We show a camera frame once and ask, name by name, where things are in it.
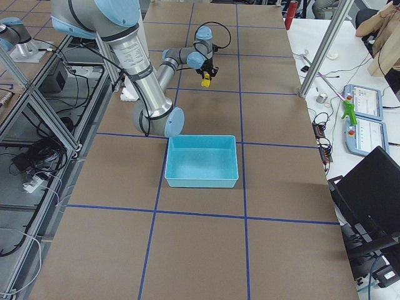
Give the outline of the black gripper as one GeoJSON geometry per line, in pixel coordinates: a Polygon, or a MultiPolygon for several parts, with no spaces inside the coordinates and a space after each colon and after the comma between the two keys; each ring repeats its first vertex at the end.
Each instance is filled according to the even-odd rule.
{"type": "Polygon", "coordinates": [[[196,68],[196,72],[203,78],[209,76],[216,77],[219,68],[213,63],[213,56],[218,52],[219,47],[215,44],[196,43],[196,53],[200,55],[201,65],[196,68]]]}

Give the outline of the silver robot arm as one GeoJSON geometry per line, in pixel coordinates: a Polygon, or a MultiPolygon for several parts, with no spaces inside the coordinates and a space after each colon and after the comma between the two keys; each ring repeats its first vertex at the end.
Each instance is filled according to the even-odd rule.
{"type": "Polygon", "coordinates": [[[181,133],[184,112],[164,92],[183,65],[202,76],[203,86],[216,75],[213,54],[217,47],[209,27],[198,28],[191,47],[165,50],[159,69],[154,69],[140,28],[139,1],[52,1],[51,9],[56,30],[77,38],[100,38],[112,48],[126,73],[126,87],[139,98],[133,111],[137,130],[167,138],[181,133]]]}

